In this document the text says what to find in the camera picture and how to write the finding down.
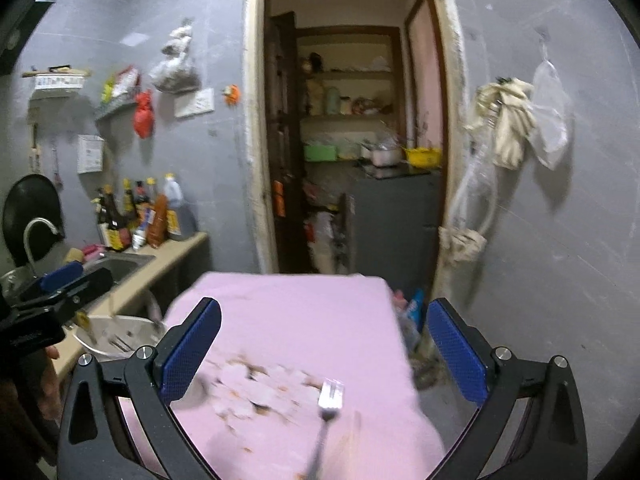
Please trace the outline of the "person's left hand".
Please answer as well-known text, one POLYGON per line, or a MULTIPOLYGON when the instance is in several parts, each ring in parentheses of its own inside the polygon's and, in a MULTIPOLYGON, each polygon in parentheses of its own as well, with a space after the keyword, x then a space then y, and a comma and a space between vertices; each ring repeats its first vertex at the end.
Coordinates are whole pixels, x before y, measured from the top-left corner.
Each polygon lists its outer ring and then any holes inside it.
POLYGON ((60 380, 54 368, 59 357, 60 352, 55 346, 47 346, 37 356, 37 405, 42 417, 50 422, 56 422, 62 414, 60 380))

